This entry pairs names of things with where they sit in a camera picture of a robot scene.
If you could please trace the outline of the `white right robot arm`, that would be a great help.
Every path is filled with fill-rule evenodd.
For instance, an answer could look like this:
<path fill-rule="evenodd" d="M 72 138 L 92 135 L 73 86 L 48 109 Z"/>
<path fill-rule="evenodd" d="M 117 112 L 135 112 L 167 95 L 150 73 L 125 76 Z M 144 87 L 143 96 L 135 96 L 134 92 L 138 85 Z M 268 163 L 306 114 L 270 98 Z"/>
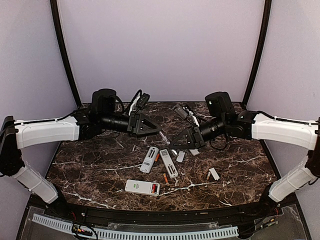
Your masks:
<path fill-rule="evenodd" d="M 199 149 L 218 136 L 266 141 L 281 178 L 265 190 L 255 213 L 266 217 L 291 193 L 320 177 L 320 122 L 270 116 L 263 111 L 223 112 L 210 121 L 184 129 L 169 147 Z"/>

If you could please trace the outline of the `white battery cover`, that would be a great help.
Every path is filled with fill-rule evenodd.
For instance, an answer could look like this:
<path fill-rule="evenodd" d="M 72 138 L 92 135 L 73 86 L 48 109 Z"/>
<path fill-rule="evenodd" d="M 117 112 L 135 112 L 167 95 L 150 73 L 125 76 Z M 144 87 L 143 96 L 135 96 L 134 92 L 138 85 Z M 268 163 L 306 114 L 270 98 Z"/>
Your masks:
<path fill-rule="evenodd" d="M 190 149 L 189 152 L 193 155 L 193 156 L 197 156 L 200 154 L 200 152 L 197 149 Z"/>
<path fill-rule="evenodd" d="M 185 155 L 186 155 L 186 153 L 184 151 L 179 151 L 177 158 L 176 158 L 176 161 L 178 163 L 182 163 L 184 161 Z"/>
<path fill-rule="evenodd" d="M 214 167 L 210 168 L 209 172 L 211 173 L 211 175 L 213 176 L 215 181 L 218 181 L 220 179 L 220 176 L 219 176 L 219 174 L 217 173 L 217 171 L 216 171 L 216 169 Z"/>

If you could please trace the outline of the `orange AA battery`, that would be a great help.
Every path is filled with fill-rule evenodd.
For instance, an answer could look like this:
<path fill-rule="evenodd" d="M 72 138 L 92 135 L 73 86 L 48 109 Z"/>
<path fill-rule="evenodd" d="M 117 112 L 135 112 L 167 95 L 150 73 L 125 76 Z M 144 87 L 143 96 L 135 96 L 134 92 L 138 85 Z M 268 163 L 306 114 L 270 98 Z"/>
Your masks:
<path fill-rule="evenodd" d="M 155 162 L 158 161 L 159 157 L 160 157 L 160 154 L 158 153 L 157 156 L 156 156 L 156 158 L 155 158 Z"/>

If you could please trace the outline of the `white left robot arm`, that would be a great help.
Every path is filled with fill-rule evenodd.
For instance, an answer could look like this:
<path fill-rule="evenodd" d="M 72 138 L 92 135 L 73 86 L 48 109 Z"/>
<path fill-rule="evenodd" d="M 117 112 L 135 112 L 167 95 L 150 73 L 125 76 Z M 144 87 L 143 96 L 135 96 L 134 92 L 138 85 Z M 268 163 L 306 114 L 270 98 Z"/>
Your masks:
<path fill-rule="evenodd" d="M 23 150 L 90 140 L 106 130 L 143 137 L 157 134 L 162 128 L 143 113 L 136 112 L 129 116 L 73 113 L 62 118 L 33 121 L 14 120 L 8 116 L 0 133 L 0 175 L 14 178 L 51 205 L 58 217 L 67 218 L 71 208 L 64 202 L 64 196 L 23 158 Z"/>

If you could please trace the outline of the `white remote with QR label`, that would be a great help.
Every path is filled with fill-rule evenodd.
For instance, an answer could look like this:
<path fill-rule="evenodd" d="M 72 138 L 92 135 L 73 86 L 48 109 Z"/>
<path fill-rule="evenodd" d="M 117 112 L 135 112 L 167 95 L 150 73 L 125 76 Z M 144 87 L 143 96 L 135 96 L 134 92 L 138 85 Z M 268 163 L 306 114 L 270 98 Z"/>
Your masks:
<path fill-rule="evenodd" d="M 168 172 L 168 175 L 171 179 L 177 178 L 179 173 L 171 159 L 171 156 L 167 149 L 163 149 L 159 151 L 163 164 Z"/>

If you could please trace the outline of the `orange battery of QR remote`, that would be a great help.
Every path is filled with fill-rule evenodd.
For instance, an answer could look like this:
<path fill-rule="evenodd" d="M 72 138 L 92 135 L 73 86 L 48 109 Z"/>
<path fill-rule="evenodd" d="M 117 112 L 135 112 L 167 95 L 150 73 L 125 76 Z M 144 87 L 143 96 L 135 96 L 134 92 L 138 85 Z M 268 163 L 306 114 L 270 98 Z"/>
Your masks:
<path fill-rule="evenodd" d="M 163 174 L 163 177 L 164 177 L 165 183 L 168 184 L 169 181 L 168 181 L 167 175 L 165 173 Z"/>

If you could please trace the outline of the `white remote with battery compartment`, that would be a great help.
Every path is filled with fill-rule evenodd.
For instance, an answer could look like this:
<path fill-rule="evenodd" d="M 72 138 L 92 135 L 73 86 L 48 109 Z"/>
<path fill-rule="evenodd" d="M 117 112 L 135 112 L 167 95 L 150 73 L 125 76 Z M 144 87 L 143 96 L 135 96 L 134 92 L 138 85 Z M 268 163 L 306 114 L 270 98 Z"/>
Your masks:
<path fill-rule="evenodd" d="M 147 154 L 139 168 L 142 173 L 150 173 L 158 153 L 159 149 L 155 146 L 151 146 L 148 149 Z"/>

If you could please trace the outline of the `white remote with green buttons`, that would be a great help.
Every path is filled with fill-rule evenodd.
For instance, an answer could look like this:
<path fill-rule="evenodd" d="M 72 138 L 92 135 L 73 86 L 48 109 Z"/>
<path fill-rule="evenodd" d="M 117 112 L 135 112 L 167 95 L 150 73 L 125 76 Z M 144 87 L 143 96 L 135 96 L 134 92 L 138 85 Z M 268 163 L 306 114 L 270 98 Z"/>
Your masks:
<path fill-rule="evenodd" d="M 158 189 L 156 194 L 152 194 L 152 185 L 157 184 Z M 125 191 L 133 194 L 148 195 L 148 196 L 158 196 L 160 193 L 160 184 L 153 183 L 149 181 L 140 181 L 128 179 L 125 185 Z"/>

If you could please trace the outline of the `clear handled screwdriver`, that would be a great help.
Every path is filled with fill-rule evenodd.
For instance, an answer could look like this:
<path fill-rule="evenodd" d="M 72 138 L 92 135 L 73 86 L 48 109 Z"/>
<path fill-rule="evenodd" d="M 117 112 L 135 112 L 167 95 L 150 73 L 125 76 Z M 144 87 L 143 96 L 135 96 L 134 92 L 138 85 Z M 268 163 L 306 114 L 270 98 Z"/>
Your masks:
<path fill-rule="evenodd" d="M 169 144 L 170 144 L 170 141 L 168 140 L 168 138 L 167 138 L 162 132 L 160 132 L 159 134 L 160 134 L 161 138 L 163 139 L 163 141 L 164 141 L 167 145 L 169 145 Z"/>

